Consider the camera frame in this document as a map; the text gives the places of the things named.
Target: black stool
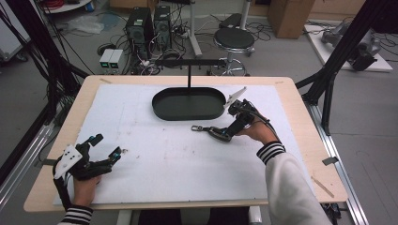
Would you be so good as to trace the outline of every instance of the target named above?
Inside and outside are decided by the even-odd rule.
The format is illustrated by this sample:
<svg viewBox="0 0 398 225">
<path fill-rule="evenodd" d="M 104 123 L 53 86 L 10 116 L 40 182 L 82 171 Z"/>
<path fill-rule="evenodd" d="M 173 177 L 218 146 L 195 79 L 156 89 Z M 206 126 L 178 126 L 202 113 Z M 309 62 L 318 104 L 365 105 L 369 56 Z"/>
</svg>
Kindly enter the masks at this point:
<svg viewBox="0 0 398 225">
<path fill-rule="evenodd" d="M 213 41 L 217 47 L 228 51 L 227 57 L 221 58 L 226 63 L 225 71 L 221 75 L 234 76 L 234 72 L 242 71 L 244 76 L 248 76 L 245 66 L 233 58 L 233 53 L 250 53 L 253 48 L 254 37 L 245 30 L 222 28 L 214 34 Z"/>
</svg>

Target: black oval tray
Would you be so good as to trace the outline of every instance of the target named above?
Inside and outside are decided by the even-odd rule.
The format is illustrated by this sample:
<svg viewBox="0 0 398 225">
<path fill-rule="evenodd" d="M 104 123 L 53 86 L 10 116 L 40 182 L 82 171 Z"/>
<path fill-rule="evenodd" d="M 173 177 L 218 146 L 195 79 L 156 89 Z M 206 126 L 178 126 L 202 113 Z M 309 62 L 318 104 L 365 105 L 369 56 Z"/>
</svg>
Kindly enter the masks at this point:
<svg viewBox="0 0 398 225">
<path fill-rule="evenodd" d="M 225 96 L 211 87 L 171 87 L 152 98 L 153 112 L 163 120 L 208 120 L 224 112 Z"/>
</svg>

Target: floor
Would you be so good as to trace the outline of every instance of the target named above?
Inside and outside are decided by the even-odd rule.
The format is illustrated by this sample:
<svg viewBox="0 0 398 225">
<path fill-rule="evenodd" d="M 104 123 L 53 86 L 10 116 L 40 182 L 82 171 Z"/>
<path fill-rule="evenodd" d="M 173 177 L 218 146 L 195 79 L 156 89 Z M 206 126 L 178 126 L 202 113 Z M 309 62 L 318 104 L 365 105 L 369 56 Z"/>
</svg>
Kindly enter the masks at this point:
<svg viewBox="0 0 398 225">
<path fill-rule="evenodd" d="M 96 15 L 104 10 L 87 13 L 74 10 L 69 13 L 56 15 L 54 19 L 60 26 L 80 15 Z M 218 23 L 214 17 L 198 16 L 197 27 L 203 35 L 198 35 L 203 58 L 216 59 L 225 56 L 225 52 L 218 50 L 212 43 L 212 36 Z M 268 24 L 266 18 L 250 17 L 248 23 Z M 123 35 L 121 29 L 124 21 L 117 17 L 109 22 L 100 35 L 73 31 L 65 35 L 73 49 L 82 57 L 88 67 L 95 73 L 101 74 L 97 55 L 99 45 L 115 41 L 114 35 Z M 290 77 L 294 82 L 316 73 L 322 64 L 311 45 L 310 40 L 302 35 L 298 39 L 280 39 L 270 36 L 269 41 L 257 40 L 254 44 L 255 52 L 251 57 L 237 54 L 248 68 L 251 76 Z M 262 39 L 268 36 L 261 34 Z M 397 37 L 389 38 L 398 41 Z M 184 58 L 193 58 L 191 44 L 187 41 L 187 52 Z M 397 53 L 397 47 L 388 48 Z M 72 64 L 88 71 L 73 51 L 66 49 Z M 396 54 L 381 50 L 384 59 L 398 60 Z M 339 150 L 341 161 L 351 183 L 360 199 L 369 224 L 390 225 L 398 224 L 398 64 L 390 61 L 394 68 L 392 72 L 355 72 L 341 70 L 335 81 L 333 102 L 330 115 L 330 132 Z M 187 69 L 165 69 L 160 75 L 186 75 Z M 192 74 L 206 75 L 206 69 L 194 67 Z M 12 60 L 0 67 L 0 163 L 4 163 L 7 156 L 14 149 L 20 138 L 28 130 L 34 119 L 46 104 L 46 82 L 40 77 L 32 60 L 23 63 Z M 301 88 L 304 94 L 308 87 Z M 42 156 L 48 152 L 44 149 Z M 56 224 L 63 213 L 30 214 L 23 210 L 23 203 L 39 172 L 39 166 L 32 166 L 22 182 L 17 186 L 14 194 L 0 212 L 2 224 Z M 262 207 L 264 224 L 270 224 L 267 208 Z M 191 209 L 183 211 L 185 224 L 205 224 L 208 216 L 207 209 Z M 116 224 L 116 211 L 98 211 L 93 217 L 92 224 Z M 349 214 L 343 211 L 339 224 L 354 224 Z"/>
</svg>

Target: striped sleeve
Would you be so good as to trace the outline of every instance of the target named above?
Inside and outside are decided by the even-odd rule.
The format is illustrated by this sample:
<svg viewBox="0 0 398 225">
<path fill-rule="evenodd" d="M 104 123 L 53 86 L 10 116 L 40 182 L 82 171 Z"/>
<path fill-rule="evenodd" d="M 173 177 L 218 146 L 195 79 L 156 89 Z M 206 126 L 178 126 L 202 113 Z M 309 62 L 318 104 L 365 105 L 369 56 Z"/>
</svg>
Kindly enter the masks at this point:
<svg viewBox="0 0 398 225">
<path fill-rule="evenodd" d="M 93 210 L 88 207 L 73 204 L 58 225 L 81 224 L 89 225 Z"/>
<path fill-rule="evenodd" d="M 280 153 L 285 153 L 286 150 L 284 149 L 284 146 L 282 145 L 281 142 L 275 141 L 275 142 L 268 142 L 266 145 L 264 145 L 260 150 L 257 152 L 257 156 L 264 162 L 264 164 L 267 165 L 267 162 L 278 156 Z"/>
</svg>

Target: wooden tabletop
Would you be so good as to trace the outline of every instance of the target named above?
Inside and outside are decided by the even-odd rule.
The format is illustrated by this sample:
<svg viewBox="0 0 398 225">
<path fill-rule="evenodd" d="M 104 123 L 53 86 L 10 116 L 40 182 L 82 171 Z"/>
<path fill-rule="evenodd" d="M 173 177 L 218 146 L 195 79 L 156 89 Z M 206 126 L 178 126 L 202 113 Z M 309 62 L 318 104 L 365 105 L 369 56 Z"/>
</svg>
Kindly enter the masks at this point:
<svg viewBox="0 0 398 225">
<path fill-rule="evenodd" d="M 69 143 L 75 143 L 79 130 L 84 123 L 96 92 L 101 84 L 170 84 L 184 85 L 188 82 L 185 76 L 89 76 L 75 99 L 68 117 L 59 131 L 54 145 L 47 156 L 57 159 Z M 283 104 L 287 120 L 296 137 L 309 175 L 313 179 L 316 198 L 321 203 L 341 203 L 347 199 L 342 181 L 330 164 L 325 166 L 322 160 L 328 158 L 328 153 L 322 143 L 313 120 L 302 102 L 299 91 L 290 78 L 285 77 L 208 77 L 193 76 L 192 85 L 273 85 Z M 24 204 L 27 212 L 62 211 L 62 206 L 53 205 L 57 195 L 53 183 L 52 166 L 43 166 L 38 179 L 32 187 Z M 144 208 L 179 208 L 179 207 L 209 207 L 267 204 L 266 200 L 218 201 L 218 202 L 163 202 L 163 203 L 124 203 L 96 204 L 94 209 L 144 209 Z"/>
</svg>

